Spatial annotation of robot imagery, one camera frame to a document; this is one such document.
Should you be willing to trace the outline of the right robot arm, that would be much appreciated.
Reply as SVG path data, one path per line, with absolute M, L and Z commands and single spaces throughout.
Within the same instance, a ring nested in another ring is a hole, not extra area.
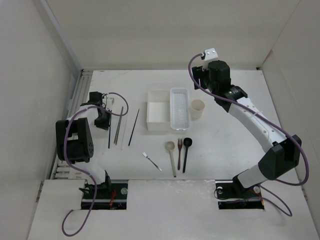
M 277 180 L 299 164 L 301 139 L 289 135 L 258 113 L 248 94 L 231 83 L 226 62 L 211 61 L 205 70 L 189 66 L 188 72 L 194 88 L 212 96 L 219 106 L 242 123 L 265 152 L 256 165 L 233 177 L 230 188 L 236 197 L 243 197 L 260 183 Z

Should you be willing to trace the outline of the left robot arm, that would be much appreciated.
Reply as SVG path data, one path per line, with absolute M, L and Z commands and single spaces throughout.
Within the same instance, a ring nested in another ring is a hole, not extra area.
M 108 173 L 94 158 L 94 142 L 90 127 L 107 131 L 111 115 L 105 111 L 103 94 L 90 92 L 89 100 L 80 105 L 72 117 L 55 123 L 57 155 L 71 167 L 73 177 L 87 176 L 87 192 L 100 198 L 111 195 L 112 184 Z

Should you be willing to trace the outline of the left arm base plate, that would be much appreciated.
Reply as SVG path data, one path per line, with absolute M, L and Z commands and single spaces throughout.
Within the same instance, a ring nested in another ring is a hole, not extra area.
M 127 180 L 113 180 L 110 186 L 107 186 L 106 182 L 99 184 L 92 209 L 126 210 L 128 189 Z M 83 193 L 81 209 L 88 210 L 91 207 L 94 197 L 94 185 L 86 183 L 84 187 L 79 188 L 79 190 Z

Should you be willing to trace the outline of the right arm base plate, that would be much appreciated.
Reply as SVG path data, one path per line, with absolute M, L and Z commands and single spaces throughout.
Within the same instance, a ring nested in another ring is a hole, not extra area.
M 265 209 L 258 184 L 238 190 L 232 180 L 216 180 L 214 196 L 217 198 L 219 210 Z

